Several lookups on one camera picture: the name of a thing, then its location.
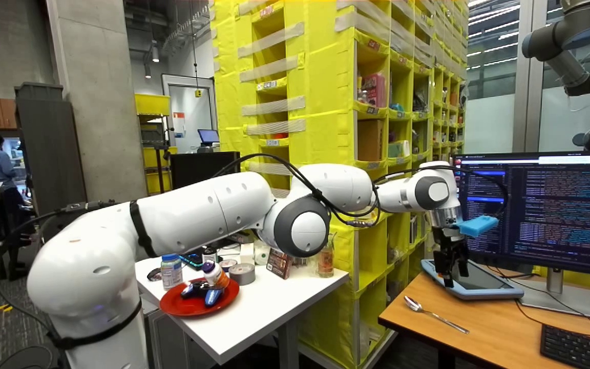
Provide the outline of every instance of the white table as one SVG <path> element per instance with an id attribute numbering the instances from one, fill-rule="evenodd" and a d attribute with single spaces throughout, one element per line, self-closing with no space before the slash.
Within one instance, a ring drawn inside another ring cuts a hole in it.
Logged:
<path id="1" fill-rule="evenodd" d="M 136 262 L 136 280 L 144 293 L 160 302 L 167 293 L 160 282 L 147 282 L 147 272 L 160 265 L 160 259 Z M 200 277 L 200 272 L 185 266 L 185 282 Z M 334 277 L 317 277 L 311 266 L 294 269 L 281 280 L 256 266 L 256 282 L 241 285 L 236 302 L 219 314 L 195 321 L 173 317 L 189 338 L 193 338 L 218 366 L 228 363 L 261 338 L 279 330 L 279 363 L 281 367 L 297 367 L 297 330 L 291 324 L 302 312 L 322 298 L 337 291 L 346 282 L 344 271 Z"/>

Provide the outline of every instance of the cardboard box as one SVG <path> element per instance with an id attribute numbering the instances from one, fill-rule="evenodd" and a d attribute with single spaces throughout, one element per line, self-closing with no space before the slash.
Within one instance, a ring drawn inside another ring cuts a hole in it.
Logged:
<path id="1" fill-rule="evenodd" d="M 383 122 L 358 122 L 358 160 L 381 160 Z"/>

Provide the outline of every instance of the robotic arm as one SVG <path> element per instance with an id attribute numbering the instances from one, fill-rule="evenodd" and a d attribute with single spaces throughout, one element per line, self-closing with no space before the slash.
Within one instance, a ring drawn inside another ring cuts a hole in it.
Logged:
<path id="1" fill-rule="evenodd" d="M 85 214 L 53 235 L 37 255 L 27 287 L 34 303 L 52 317 L 53 342 L 66 348 L 69 366 L 147 367 L 133 269 L 141 229 L 155 255 L 189 253 L 256 229 L 269 247 L 309 257 L 326 244 L 337 211 L 427 211 L 441 244 L 439 272 L 450 275 L 455 261 L 467 259 L 446 162 L 425 165 L 413 178 L 378 186 L 354 167 L 313 165 L 302 174 L 284 199 L 274 199 L 261 174 L 240 172 Z"/>
<path id="2" fill-rule="evenodd" d="M 548 62 L 570 96 L 590 95 L 590 75 L 570 53 L 590 43 L 590 0 L 561 0 L 561 6 L 561 20 L 525 38 L 522 55 Z M 590 133 L 577 133 L 574 144 L 590 150 Z"/>

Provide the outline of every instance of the keyboard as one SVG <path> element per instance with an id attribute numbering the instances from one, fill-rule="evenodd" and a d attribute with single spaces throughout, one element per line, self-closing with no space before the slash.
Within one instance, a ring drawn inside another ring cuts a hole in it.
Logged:
<path id="1" fill-rule="evenodd" d="M 543 324 L 542 355 L 570 367 L 590 369 L 590 336 Z"/>

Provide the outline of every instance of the red tray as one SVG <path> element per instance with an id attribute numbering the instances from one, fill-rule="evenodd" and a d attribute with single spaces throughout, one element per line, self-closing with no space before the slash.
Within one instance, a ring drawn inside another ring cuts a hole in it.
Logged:
<path id="1" fill-rule="evenodd" d="M 175 285 L 160 300 L 160 310 L 171 314 L 171 316 L 179 316 L 179 317 L 212 316 L 212 314 L 218 314 L 218 312 L 226 310 L 228 305 L 232 305 L 232 302 L 237 298 L 237 291 L 240 291 L 237 284 L 234 280 L 229 280 L 229 285 L 228 285 L 226 293 L 221 296 L 221 300 L 215 305 L 207 308 L 203 296 L 180 298 L 180 291 L 185 287 L 186 287 L 185 284 Z"/>

